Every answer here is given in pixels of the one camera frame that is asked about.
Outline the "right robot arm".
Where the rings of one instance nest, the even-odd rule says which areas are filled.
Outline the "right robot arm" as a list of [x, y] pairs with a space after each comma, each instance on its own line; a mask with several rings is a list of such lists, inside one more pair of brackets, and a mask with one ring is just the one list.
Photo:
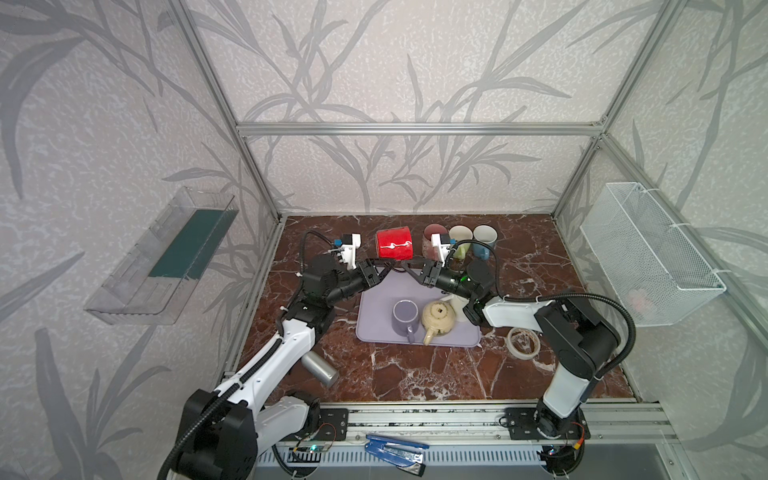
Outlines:
[[473, 325], [543, 335], [557, 359], [535, 413], [539, 430], [548, 437], [576, 421], [597, 383], [628, 357], [636, 342], [630, 312], [603, 295], [566, 291], [532, 298], [500, 296], [495, 292], [497, 275], [481, 261], [462, 272], [422, 257], [402, 266], [418, 283], [465, 300], [460, 311]]

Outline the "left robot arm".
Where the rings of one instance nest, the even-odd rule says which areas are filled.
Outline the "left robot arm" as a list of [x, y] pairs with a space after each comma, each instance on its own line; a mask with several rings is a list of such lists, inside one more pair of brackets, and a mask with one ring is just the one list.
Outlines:
[[187, 399], [158, 478], [177, 473], [188, 479], [246, 479], [261, 453], [290, 434], [313, 431], [316, 400], [293, 394], [272, 406], [266, 402], [329, 330], [337, 304], [379, 285], [392, 268], [382, 259], [364, 259], [348, 269], [333, 254], [314, 258], [301, 273], [273, 337], [229, 379]]

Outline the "blue mug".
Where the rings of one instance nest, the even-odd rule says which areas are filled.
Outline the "blue mug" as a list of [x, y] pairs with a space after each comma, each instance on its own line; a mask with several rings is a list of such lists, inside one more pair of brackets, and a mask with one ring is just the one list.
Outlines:
[[473, 240], [473, 255], [487, 261], [491, 256], [491, 250], [495, 248], [498, 232], [492, 226], [479, 225], [473, 230]]

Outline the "white mug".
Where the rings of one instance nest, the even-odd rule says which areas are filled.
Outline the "white mug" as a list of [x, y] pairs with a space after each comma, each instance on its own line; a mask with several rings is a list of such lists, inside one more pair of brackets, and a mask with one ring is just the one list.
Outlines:
[[441, 301], [448, 304], [454, 311], [457, 322], [469, 323], [469, 319], [464, 313], [464, 308], [469, 304], [469, 300], [455, 294], [449, 294], [441, 298]]

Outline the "purple mug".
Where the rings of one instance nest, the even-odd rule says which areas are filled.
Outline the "purple mug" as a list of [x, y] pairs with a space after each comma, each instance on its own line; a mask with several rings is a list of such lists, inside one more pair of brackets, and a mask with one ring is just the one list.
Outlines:
[[398, 300], [392, 308], [391, 326], [393, 331], [404, 337], [409, 344], [415, 342], [420, 325], [419, 307], [409, 299]]

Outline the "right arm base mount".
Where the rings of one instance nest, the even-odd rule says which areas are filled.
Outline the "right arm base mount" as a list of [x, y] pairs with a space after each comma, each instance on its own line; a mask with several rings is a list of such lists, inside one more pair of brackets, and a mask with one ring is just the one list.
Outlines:
[[581, 407], [561, 418], [542, 401], [535, 407], [513, 406], [504, 410], [498, 423], [511, 440], [577, 442], [591, 438]]

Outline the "light green mug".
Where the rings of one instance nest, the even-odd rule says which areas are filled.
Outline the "light green mug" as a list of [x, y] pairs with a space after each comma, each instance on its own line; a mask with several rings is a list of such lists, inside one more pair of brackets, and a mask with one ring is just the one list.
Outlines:
[[[473, 232], [470, 228], [464, 225], [456, 225], [449, 230], [449, 236], [452, 240], [460, 242], [464, 240], [471, 240], [473, 238]], [[454, 253], [453, 258], [456, 260], [464, 260], [470, 247], [470, 243], [459, 245], [456, 248], [456, 252]]]

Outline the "pink patterned mug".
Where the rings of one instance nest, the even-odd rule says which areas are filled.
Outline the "pink patterned mug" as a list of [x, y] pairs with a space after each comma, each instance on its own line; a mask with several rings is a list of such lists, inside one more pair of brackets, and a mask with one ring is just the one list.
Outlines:
[[432, 237], [434, 235], [447, 234], [448, 230], [440, 224], [432, 223], [425, 227], [422, 238], [422, 254], [424, 257], [431, 260], [438, 260], [438, 249], [434, 246]]

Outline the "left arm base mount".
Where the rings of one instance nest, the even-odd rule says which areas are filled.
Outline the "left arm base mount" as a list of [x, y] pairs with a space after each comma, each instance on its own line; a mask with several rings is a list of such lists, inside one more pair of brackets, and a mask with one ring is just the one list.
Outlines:
[[347, 437], [349, 414], [346, 408], [313, 409], [300, 436], [321, 442], [343, 441]]

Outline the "red mug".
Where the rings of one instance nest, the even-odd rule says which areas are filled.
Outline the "red mug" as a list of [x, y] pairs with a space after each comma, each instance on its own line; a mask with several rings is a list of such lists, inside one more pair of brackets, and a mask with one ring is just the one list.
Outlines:
[[411, 231], [408, 227], [389, 228], [376, 232], [376, 249], [379, 258], [410, 260], [414, 257]]

